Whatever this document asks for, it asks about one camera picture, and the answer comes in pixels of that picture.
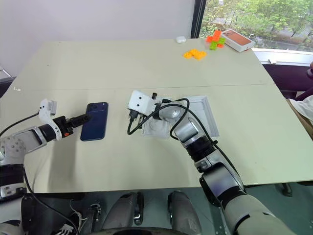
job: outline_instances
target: table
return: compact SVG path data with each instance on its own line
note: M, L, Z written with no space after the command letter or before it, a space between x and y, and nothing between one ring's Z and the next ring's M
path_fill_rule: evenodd
M74 135L27 155L25 168L34 190L200 186L200 175L178 141L139 132L127 135L126 105L133 89L172 98L207 95L219 145L245 185L312 180L312 141L253 52L225 47L208 51L202 61L181 56L191 48L204 48L203 43L194 39L185 44L160 40L43 45L0 100L1 129L36 112L43 98L58 101L56 116L77 116L88 103L101 101L109 103L109 115L103 140L82 142L77 128ZM8 134L31 125L40 125L39 119Z

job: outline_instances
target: smartphone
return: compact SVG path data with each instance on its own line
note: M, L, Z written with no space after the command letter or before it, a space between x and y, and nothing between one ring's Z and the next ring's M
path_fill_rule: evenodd
M82 141L95 141L104 138L107 126L108 103L91 103L87 105L86 114L90 120L83 125L80 139Z

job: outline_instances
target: white sleeve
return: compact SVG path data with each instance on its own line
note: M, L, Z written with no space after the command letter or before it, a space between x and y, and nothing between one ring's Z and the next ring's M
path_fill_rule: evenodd
M289 99L289 101L296 109L296 111L310 120L311 124L313 125L313 95L305 98L302 101L295 101L293 99Z

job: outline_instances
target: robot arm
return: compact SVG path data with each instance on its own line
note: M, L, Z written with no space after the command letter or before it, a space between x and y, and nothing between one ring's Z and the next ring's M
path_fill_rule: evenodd
M185 109L177 101L151 97L134 91L128 104L130 126L138 115L170 122L174 133L187 150L196 169L202 173L200 184L208 200L221 206L226 223L233 234L294 234L276 218L259 200L245 192L244 184L228 160L217 147L192 112L182 119Z
M26 154L46 146L49 141L73 134L73 128L90 119L88 115L52 119L51 115L55 112L56 102L45 99L39 109L39 118L44 125L0 138L0 202L19 197L26 191L22 167Z

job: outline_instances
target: cable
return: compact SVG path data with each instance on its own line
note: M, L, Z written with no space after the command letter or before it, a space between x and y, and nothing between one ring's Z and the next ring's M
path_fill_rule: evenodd
M78 212L77 210L75 210L75 209L72 207L72 204L71 204L72 201L73 201L73 199L71 199L71 200L69 201L69 207L72 209L72 211L74 211L74 212L78 215L79 219L82 220L82 221L88 219L88 217L86 217L85 219L83 219L83 217L80 215L81 213Z
M179 141L179 139L175 136L173 136L173 131L174 129L178 126L178 124L180 124L180 122L183 120L183 118L186 116L186 114L188 113L188 110L189 110L189 106L190 106L190 102L189 102L189 99L186 99L186 98L182 98L182 99L178 99L176 101L186 101L187 102L187 106L186 106L186 109L185 109L185 112L182 114L182 116L180 117L180 119L174 124L174 126L172 127L171 131L170 131L170 137L172 137L173 139Z
M238 171L237 169L235 168L235 166L233 165L233 163L229 160L228 156L220 149L220 147L217 146L217 141L213 141L212 138L210 137L210 135L208 134L208 132L206 131L204 125L202 124L202 122L200 121L200 119L197 117L197 115L195 115L191 110L187 109L187 107L183 106L183 105L180 105L180 104L166 104L156 110L154 110L152 113L150 113L141 123L139 123L132 131L131 131L131 126L132 126L132 123L133 122L130 122L129 125L128 125L128 128L127 128L127 134L128 135L131 135L133 134L136 130L138 130L149 118L151 118L155 113L159 112L160 110L166 108L166 107L170 107L170 106L176 106L176 107L180 107L180 108L183 108L185 110L187 110L196 120L197 122L199 123L199 125L201 126L201 128L203 129L206 137L209 139L209 141L220 151L220 153L225 157L225 159L228 161L228 163L230 164L230 166L232 168L234 168L235 172L237 174Z
M29 116L29 117L25 117L25 118L22 119L22 120L19 120L19 121L17 121L17 122L14 122L12 125L9 125L9 126L8 126L7 128L5 128L3 131L1 131L0 137L4 134L4 132L6 132L6 131L7 131L8 129L10 129L11 127L13 127L13 126L15 126L15 125L17 125L17 124L19 124L19 123L21 123L21 122L23 122L23 121L26 121L26 120L28 120L28 119L30 119L30 118L33 118L33 117L37 116L38 114L39 114L39 111L38 111L37 113L35 113L35 114Z
M49 206L48 204L44 203L42 200L40 200L34 193L34 191L30 188L29 182L28 182L28 178L26 176L26 171L23 165L23 175L25 178L25 182L26 182L26 186L27 189L29 190L30 194L33 196L33 198L41 205L43 205L44 207L49 208L50 210L54 211L55 213L57 213L59 216L63 217L64 219L66 219L69 223L71 223L71 225L74 227L74 230L76 232L76 235L79 235L79 231L76 227L76 225L73 223L73 221L71 221L69 218L67 218L64 214L62 214L61 212L57 211L56 209L54 209L53 207Z

